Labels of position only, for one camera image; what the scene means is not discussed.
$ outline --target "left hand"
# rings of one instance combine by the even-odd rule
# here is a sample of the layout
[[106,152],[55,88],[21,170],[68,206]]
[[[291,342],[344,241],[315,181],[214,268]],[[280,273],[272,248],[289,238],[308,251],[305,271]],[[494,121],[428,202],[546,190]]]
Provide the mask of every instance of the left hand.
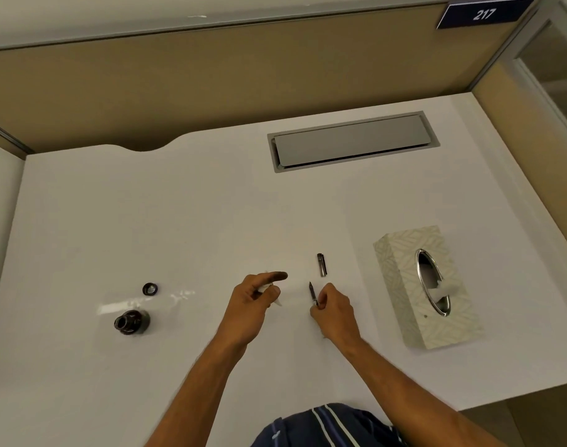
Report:
[[234,347],[241,357],[246,346],[261,330],[267,308],[281,293],[275,285],[267,287],[263,293],[257,289],[287,278],[288,274],[283,271],[246,276],[241,284],[234,287],[214,339],[222,345]]

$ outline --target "glass window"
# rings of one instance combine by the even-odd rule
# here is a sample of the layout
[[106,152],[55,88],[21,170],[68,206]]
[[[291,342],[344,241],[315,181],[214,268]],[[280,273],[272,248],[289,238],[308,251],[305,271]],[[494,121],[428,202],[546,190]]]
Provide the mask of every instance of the glass window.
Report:
[[519,58],[567,118],[567,39],[548,24]]

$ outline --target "hand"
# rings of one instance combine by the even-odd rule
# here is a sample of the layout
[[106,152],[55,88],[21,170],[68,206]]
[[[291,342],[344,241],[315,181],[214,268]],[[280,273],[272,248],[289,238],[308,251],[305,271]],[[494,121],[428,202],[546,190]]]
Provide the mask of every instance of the hand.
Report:
[[242,357],[246,346],[261,330],[265,311],[281,292],[275,285],[267,287],[263,293],[257,289],[287,278],[288,274],[283,271],[246,276],[241,284],[234,287],[214,339],[239,350],[239,357]]
[[348,347],[362,340],[354,308],[346,295],[329,283],[323,287],[317,301],[319,305],[310,308],[310,315],[339,351],[344,353]]

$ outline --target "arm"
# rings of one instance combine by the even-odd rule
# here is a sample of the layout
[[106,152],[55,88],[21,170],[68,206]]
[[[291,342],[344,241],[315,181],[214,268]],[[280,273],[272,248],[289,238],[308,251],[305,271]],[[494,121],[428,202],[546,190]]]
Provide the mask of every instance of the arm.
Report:
[[236,285],[217,332],[164,414],[145,447],[203,447],[234,366],[263,326],[265,311],[280,293],[265,284],[286,279],[283,272],[247,276]]
[[360,336],[349,298],[327,284],[310,309],[324,336],[352,364],[387,417],[415,447],[503,446],[412,381]]

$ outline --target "white desk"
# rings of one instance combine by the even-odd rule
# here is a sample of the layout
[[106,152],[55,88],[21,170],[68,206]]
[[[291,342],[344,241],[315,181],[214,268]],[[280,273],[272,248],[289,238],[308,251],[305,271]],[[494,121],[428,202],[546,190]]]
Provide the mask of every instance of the white desk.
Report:
[[[268,133],[420,110],[440,147],[273,172]],[[567,282],[555,284],[567,245],[512,160],[511,183],[496,166],[505,151],[466,94],[191,133],[153,152],[28,157],[0,286],[0,446],[143,444],[232,287],[271,269],[289,272],[283,307],[232,374],[210,445],[248,445],[274,418],[330,401],[382,416],[309,317],[308,282],[326,282],[317,253],[363,336],[457,409],[567,383]],[[486,336],[410,350],[372,243],[434,224]],[[160,293],[144,300],[148,281]],[[152,314],[140,338],[111,326],[134,302]]]

